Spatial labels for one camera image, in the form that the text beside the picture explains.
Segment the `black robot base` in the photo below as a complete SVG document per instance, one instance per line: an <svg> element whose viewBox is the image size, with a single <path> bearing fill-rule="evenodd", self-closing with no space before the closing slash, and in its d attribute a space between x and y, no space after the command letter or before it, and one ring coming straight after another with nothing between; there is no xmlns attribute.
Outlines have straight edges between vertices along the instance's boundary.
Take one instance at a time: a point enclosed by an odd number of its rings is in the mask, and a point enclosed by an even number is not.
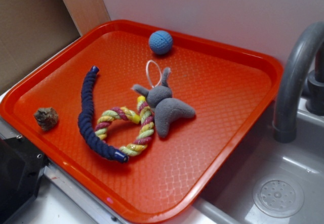
<svg viewBox="0 0 324 224"><path fill-rule="evenodd" d="M1 139L1 223L11 223L37 198L46 162L24 136Z"/></svg>

